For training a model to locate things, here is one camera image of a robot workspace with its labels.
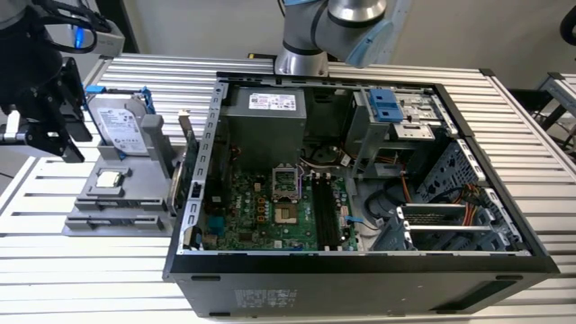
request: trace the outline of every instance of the blue latch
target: blue latch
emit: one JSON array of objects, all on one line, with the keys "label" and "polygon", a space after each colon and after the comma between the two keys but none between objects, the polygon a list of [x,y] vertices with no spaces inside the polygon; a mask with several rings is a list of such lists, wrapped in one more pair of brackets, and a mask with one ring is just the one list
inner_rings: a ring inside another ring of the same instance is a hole
[{"label": "blue latch", "polygon": [[350,221],[352,223],[364,223],[364,220],[360,217],[345,216],[345,220]]},{"label": "blue latch", "polygon": [[388,89],[372,89],[368,95],[369,105],[378,122],[397,123],[404,120],[404,113],[397,106],[394,93]]},{"label": "blue latch", "polygon": [[98,95],[98,94],[105,93],[105,92],[106,92],[105,86],[92,86],[92,85],[86,86],[86,93],[88,94]]},{"label": "blue latch", "polygon": [[148,89],[145,86],[140,92],[144,95],[144,101],[145,101],[145,108],[148,110],[148,113],[152,113],[156,115],[156,109],[153,108],[153,101],[152,101],[152,92],[150,89]]}]

